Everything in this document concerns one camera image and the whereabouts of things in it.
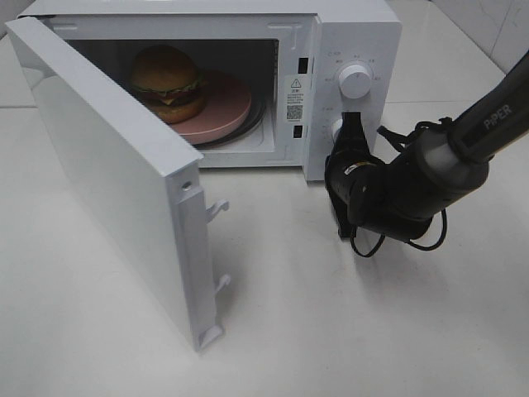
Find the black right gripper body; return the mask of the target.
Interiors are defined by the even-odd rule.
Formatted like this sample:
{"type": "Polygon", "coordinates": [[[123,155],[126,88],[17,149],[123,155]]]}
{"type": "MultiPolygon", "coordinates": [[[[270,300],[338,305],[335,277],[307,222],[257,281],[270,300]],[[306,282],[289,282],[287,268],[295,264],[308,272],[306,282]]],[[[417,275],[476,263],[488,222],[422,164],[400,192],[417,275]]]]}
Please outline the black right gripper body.
{"type": "Polygon", "coordinates": [[[386,170],[386,164],[372,155],[349,159],[330,154],[325,163],[326,190],[328,194],[334,190],[340,196],[353,190],[360,207],[358,227],[399,241],[418,239],[426,233],[432,219],[408,219],[392,208],[384,184],[386,170]]]}

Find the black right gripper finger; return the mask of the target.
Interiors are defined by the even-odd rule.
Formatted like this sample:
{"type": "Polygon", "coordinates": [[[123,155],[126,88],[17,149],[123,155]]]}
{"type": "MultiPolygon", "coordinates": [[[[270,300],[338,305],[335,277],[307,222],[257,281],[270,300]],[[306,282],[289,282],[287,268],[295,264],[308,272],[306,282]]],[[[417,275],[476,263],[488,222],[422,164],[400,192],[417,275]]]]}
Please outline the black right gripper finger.
{"type": "Polygon", "coordinates": [[[371,156],[368,142],[359,112],[343,112],[341,127],[336,134],[331,154],[344,155],[349,159],[369,158],[371,156]]]}
{"type": "Polygon", "coordinates": [[[338,224],[338,235],[342,239],[355,238],[359,219],[359,202],[349,189],[347,194],[340,196],[336,191],[329,192],[338,224]]]}

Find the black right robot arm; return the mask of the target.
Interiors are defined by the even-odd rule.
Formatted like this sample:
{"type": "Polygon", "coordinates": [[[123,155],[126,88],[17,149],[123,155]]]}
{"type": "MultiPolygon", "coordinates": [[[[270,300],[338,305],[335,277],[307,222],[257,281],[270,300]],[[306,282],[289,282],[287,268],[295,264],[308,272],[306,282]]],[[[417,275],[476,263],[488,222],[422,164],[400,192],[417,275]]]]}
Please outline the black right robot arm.
{"type": "Polygon", "coordinates": [[[422,237],[435,215],[488,178],[493,156],[528,132],[528,58],[456,119],[419,122],[408,135],[379,127],[398,151],[370,153],[360,114],[344,112],[324,181],[342,238],[361,227],[401,242],[422,237]]]}

